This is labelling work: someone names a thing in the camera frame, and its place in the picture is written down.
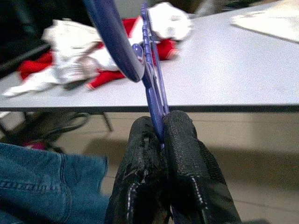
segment tiled floor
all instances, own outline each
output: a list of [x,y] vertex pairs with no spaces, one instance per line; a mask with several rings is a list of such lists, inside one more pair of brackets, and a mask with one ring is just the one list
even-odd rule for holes
[[[134,120],[144,113],[109,113],[114,131],[93,115],[57,142],[66,153],[109,157],[102,190],[110,194]],[[243,221],[299,223],[299,114],[191,113],[199,139],[215,155]]]

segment red fabric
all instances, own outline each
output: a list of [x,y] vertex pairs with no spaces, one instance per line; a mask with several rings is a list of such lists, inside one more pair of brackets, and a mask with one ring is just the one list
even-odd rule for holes
[[52,54],[51,52],[47,52],[42,54],[42,56],[37,59],[36,61],[24,61],[19,66],[17,71],[20,72],[21,79],[26,79],[31,73],[39,72],[45,68],[47,68],[49,65],[52,64]]
[[122,20],[122,23],[125,27],[126,33],[129,36],[132,28],[134,27],[134,24],[136,22],[137,18],[130,18],[130,19],[124,19]]
[[[124,19],[123,24],[126,30],[127,35],[130,34],[131,30],[134,28],[135,22],[137,18],[130,18]],[[103,43],[99,43],[98,48],[102,48],[104,46]],[[174,55],[177,53],[177,49],[175,48],[175,42],[166,39],[162,40],[158,45],[158,54],[160,60],[168,60],[172,59]],[[52,64],[52,53],[49,51],[43,54],[39,59],[36,61],[24,61],[21,66],[19,67],[18,71],[21,72],[22,80],[26,79],[31,73],[39,72],[49,65]],[[119,71],[99,71],[99,75],[92,80],[87,87],[90,90],[94,90],[95,88],[110,82],[112,80],[124,78],[124,75],[121,74]]]
[[124,75],[119,71],[101,71],[93,81],[87,84],[87,88],[90,90],[94,90],[100,85],[120,78],[124,78]]
[[[127,35],[129,35],[129,33],[131,32],[135,22],[136,18],[123,20],[123,24],[127,32]],[[172,59],[178,52],[178,50],[175,48],[175,41],[172,41],[170,39],[162,40],[157,45],[157,50],[160,60]],[[120,78],[124,78],[124,75],[121,74],[120,71],[99,71],[99,75],[87,84],[87,88],[90,90],[94,90],[105,83]]]
[[40,58],[36,60],[36,62],[40,63],[52,63],[52,53],[48,51],[47,53],[42,54]]

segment table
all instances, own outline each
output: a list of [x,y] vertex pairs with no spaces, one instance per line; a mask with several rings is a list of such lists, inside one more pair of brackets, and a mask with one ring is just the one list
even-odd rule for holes
[[[186,112],[299,111],[299,44],[231,26],[232,16],[272,4],[194,19],[178,45],[179,57],[162,62],[168,103]],[[0,90],[19,84],[14,73]],[[97,90],[61,86],[15,98],[0,96],[0,111],[145,112],[142,83],[127,79]]]

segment cloth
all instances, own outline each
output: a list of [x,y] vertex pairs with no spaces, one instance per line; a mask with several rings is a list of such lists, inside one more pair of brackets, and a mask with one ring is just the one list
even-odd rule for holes
[[[193,24],[188,14],[181,9],[173,7],[169,2],[156,4],[154,7],[149,8],[148,12],[152,30],[160,39],[182,41],[192,31]],[[142,26],[143,21],[139,17],[129,36],[134,39],[134,43],[142,42]]]
[[52,64],[52,54],[47,52],[42,54],[36,61],[26,60],[18,67],[21,79],[26,79],[31,73],[39,72]]
[[105,157],[0,143],[0,223],[104,223]]
[[22,85],[11,87],[2,95],[5,97],[15,97],[29,91],[47,90],[56,84],[60,84],[59,80],[55,78],[55,72],[53,66],[48,66],[40,72],[32,73]]
[[[166,2],[150,8],[149,14],[153,30],[161,38],[157,44],[160,60],[173,59],[178,50],[172,39],[182,40],[192,29],[188,15]],[[124,19],[123,24],[132,45],[143,41],[143,21],[140,16]],[[24,62],[19,71],[25,82],[6,90],[4,96],[14,97],[28,91],[43,91],[54,84],[63,84],[65,88],[77,86],[69,84],[95,77],[86,85],[88,89],[94,90],[102,84],[124,78],[117,72],[119,69],[108,50],[100,43],[101,37],[95,28],[70,20],[53,20],[53,26],[44,30],[42,39],[51,44],[51,56],[46,55],[49,58],[47,63],[44,62],[46,56],[35,62]]]
[[299,0],[283,0],[264,11],[234,16],[231,24],[299,42]]

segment blue denim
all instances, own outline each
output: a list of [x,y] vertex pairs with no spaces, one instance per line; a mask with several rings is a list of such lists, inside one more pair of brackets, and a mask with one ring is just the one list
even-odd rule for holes
[[102,224],[106,157],[65,155],[0,143],[0,224]]

